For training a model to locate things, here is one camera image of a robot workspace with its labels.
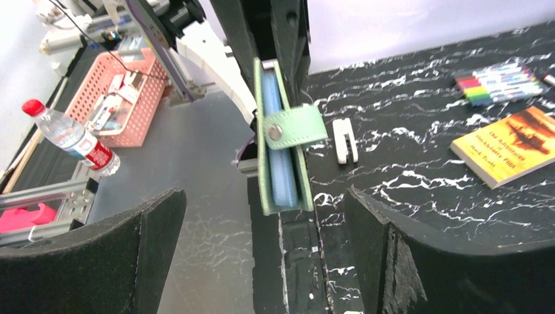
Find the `black marble table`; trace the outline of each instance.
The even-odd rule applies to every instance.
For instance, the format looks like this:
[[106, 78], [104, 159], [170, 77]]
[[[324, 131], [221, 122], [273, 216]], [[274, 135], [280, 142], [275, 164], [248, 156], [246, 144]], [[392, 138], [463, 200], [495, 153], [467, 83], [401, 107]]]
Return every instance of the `black marble table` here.
[[363, 311], [343, 200], [354, 186], [394, 210], [469, 241], [498, 246], [555, 237], [555, 166], [489, 189], [450, 150], [457, 137], [527, 106], [555, 114], [555, 92], [470, 109], [452, 73], [521, 58], [555, 73], [555, 22], [311, 75], [305, 91], [331, 122], [351, 118], [359, 162], [340, 166], [333, 140], [307, 152], [334, 313]]

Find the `metal button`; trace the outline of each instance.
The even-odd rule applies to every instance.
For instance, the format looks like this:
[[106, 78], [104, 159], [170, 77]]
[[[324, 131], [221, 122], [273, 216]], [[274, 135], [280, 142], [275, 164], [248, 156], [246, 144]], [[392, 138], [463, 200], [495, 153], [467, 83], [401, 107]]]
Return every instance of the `metal button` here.
[[279, 139], [281, 139], [281, 134], [281, 128], [276, 124], [272, 124], [268, 129], [268, 136], [274, 141], [279, 141]]

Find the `plastic basket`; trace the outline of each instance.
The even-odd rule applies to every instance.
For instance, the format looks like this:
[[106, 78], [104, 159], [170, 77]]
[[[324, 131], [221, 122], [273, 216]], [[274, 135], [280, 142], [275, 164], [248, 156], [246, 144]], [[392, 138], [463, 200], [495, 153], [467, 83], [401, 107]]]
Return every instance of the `plastic basket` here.
[[[125, 65], [130, 70], [139, 70], [154, 77], [145, 77], [137, 103], [128, 113], [129, 119], [121, 133], [98, 137], [109, 147], [140, 147], [143, 144], [166, 87], [167, 80], [160, 79], [167, 78], [166, 72], [156, 60], [156, 56], [150, 48], [143, 48], [141, 51], [145, 57], [144, 60], [126, 62]], [[110, 53], [99, 54], [65, 113], [79, 123], [85, 123], [93, 112], [98, 97], [107, 93], [114, 75], [125, 72], [123, 66]]]

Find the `pencil case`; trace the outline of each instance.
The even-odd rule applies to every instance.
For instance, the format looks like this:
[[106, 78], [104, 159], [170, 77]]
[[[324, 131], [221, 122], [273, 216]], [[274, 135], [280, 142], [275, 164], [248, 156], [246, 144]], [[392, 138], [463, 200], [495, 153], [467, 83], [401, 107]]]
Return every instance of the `pencil case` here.
[[328, 138], [322, 116], [313, 105], [291, 107], [276, 61], [273, 69], [259, 59], [254, 66], [262, 212], [313, 211], [304, 147]]
[[472, 107], [526, 99], [548, 90], [548, 86], [520, 62], [458, 71], [453, 77]]

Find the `book cover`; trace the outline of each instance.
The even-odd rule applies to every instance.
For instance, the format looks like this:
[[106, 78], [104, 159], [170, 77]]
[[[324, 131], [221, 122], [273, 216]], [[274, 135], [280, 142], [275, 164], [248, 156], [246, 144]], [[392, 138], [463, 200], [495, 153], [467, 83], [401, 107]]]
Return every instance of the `book cover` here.
[[555, 120], [529, 107], [456, 139], [451, 149], [495, 188], [555, 160]]

